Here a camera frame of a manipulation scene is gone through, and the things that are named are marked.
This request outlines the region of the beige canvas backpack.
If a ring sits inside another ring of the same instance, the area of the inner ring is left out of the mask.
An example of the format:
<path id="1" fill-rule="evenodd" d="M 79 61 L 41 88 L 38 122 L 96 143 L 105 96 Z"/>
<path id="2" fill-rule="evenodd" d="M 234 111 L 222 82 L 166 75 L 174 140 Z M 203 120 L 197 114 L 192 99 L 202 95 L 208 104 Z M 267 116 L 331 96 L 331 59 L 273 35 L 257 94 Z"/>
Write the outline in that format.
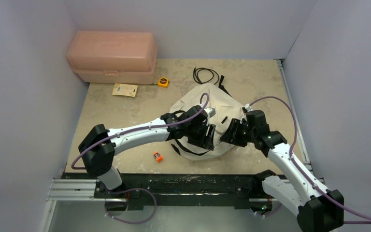
<path id="1" fill-rule="evenodd" d="M 209 119 L 209 122 L 215 125 L 213 151 L 189 144 L 186 137 L 171 141 L 171 146 L 178 155 L 192 161 L 217 158 L 232 149 L 234 145 L 220 141 L 220 137 L 226 132 L 232 119 L 244 117 L 243 105 L 211 83 L 192 88 L 171 106 L 170 112 L 189 110 L 199 104 L 203 93 L 209 95 L 207 107 L 215 109 L 215 115 Z"/>

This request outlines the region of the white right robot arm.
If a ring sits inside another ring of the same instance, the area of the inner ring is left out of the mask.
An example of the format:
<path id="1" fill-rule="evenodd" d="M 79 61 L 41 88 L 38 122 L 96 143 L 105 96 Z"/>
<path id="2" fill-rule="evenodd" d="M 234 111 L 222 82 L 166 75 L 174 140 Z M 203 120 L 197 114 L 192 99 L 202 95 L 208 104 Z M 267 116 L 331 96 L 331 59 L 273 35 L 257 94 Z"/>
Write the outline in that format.
<path id="1" fill-rule="evenodd" d="M 261 110 L 246 114 L 250 142 L 271 160 L 288 179 L 285 184 L 279 177 L 260 178 L 252 183 L 256 196 L 273 196 L 297 219 L 303 232 L 329 232 L 344 224 L 344 210 L 332 201 L 344 203 L 338 190 L 329 190 L 306 169 L 291 146 L 278 131 L 271 131 Z"/>

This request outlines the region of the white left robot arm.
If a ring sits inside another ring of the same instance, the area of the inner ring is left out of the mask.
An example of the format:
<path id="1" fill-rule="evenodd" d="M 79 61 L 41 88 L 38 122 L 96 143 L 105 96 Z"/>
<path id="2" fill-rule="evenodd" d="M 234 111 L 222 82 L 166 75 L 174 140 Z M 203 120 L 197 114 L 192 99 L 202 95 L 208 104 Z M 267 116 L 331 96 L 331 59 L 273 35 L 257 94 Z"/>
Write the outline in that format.
<path id="1" fill-rule="evenodd" d="M 227 116 L 217 121 L 215 109 L 202 104 L 128 128 L 106 129 L 99 124 L 79 145 L 80 158 L 87 174 L 118 198 L 125 191 L 120 172 L 112 166 L 119 153 L 149 143 L 171 141 L 179 155 L 193 161 L 207 160 L 225 154 L 235 145 L 245 146 L 246 125 L 244 119 Z"/>

